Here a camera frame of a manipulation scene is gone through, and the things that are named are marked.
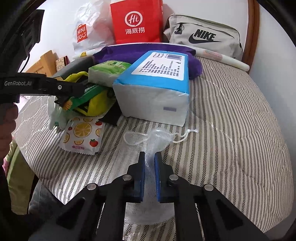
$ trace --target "blue tissue package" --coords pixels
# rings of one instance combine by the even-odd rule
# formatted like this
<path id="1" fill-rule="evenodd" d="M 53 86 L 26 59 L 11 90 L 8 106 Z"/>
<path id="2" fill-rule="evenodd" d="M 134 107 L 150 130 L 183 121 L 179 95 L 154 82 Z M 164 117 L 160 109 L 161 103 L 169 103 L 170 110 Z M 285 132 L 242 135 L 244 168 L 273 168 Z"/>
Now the blue tissue package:
<path id="1" fill-rule="evenodd" d="M 189 104 L 188 55 L 148 51 L 113 83 L 125 116 L 183 126 Z"/>

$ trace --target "white packet with fruit print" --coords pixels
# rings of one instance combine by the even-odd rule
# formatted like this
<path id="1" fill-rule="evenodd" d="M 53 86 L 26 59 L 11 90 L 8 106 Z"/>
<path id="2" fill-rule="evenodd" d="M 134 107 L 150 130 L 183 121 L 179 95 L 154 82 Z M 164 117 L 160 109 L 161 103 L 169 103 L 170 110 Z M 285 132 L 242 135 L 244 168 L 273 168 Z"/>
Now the white packet with fruit print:
<path id="1" fill-rule="evenodd" d="M 100 150 L 105 123 L 97 117 L 77 116 L 71 119 L 59 146 L 71 152 L 95 155 Z"/>

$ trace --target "bed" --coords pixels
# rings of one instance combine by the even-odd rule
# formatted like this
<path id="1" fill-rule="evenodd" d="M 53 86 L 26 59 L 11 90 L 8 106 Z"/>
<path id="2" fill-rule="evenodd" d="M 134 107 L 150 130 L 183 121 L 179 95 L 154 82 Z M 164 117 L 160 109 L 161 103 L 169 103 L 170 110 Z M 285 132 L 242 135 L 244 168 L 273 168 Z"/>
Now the bed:
<path id="1" fill-rule="evenodd" d="M 203 74 L 190 82 L 190 106 L 183 127 L 121 116 L 106 124 L 98 155 L 70 153 L 58 147 L 59 129 L 47 129 L 47 97 L 35 96 L 17 119 L 14 133 L 26 161 L 64 204 L 88 183 L 103 185 L 126 173 L 137 155 L 122 158 L 123 134 L 157 127 L 183 134 L 163 159 L 174 173 L 195 185 L 211 183 L 260 230 L 287 217 L 293 203 L 289 152 L 279 124 L 249 75 L 232 66 L 200 58 Z M 174 217 L 155 225 L 126 223 L 123 240 L 175 240 Z"/>

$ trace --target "purple towel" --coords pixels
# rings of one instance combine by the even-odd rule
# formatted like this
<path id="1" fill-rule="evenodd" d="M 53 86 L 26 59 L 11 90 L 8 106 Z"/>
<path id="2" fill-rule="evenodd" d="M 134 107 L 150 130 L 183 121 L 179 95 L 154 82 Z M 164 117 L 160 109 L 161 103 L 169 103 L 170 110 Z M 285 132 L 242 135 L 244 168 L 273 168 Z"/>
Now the purple towel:
<path id="1" fill-rule="evenodd" d="M 100 52 L 94 54 L 97 64 L 108 60 L 123 61 L 133 64 L 143 54 L 150 50 L 162 50 L 188 55 L 189 79 L 193 80 L 202 73 L 202 65 L 198 59 L 194 57 L 195 50 L 186 46 L 169 45 L 169 44 L 126 44 L 104 47 Z"/>

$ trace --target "silver bolt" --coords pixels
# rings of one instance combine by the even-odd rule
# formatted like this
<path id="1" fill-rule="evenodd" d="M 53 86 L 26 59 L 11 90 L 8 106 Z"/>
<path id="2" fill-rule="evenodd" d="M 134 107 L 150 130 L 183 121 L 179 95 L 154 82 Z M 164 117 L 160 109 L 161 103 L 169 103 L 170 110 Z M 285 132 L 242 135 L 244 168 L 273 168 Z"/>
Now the silver bolt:
<path id="1" fill-rule="evenodd" d="M 88 185 L 87 185 L 87 189 L 90 190 L 90 191 L 91 191 L 91 190 L 95 190 L 95 189 L 96 189 L 96 184 L 94 184 L 94 183 L 90 183 L 90 184 L 88 184 Z"/>
<path id="2" fill-rule="evenodd" d="M 172 181 L 176 181 L 176 180 L 178 180 L 178 178 L 179 177 L 175 174 L 170 175 L 170 180 L 172 180 Z"/>
<path id="3" fill-rule="evenodd" d="M 211 192 L 211 191 L 214 190 L 214 187 L 213 187 L 211 184 L 206 184 L 206 185 L 204 186 L 204 188 L 205 188 L 205 190 L 207 190 L 207 191 L 209 191 L 209 192 Z"/>
<path id="4" fill-rule="evenodd" d="M 131 175 L 125 174 L 125 175 L 122 176 L 122 179 L 125 180 L 125 181 L 129 181 L 131 179 Z"/>

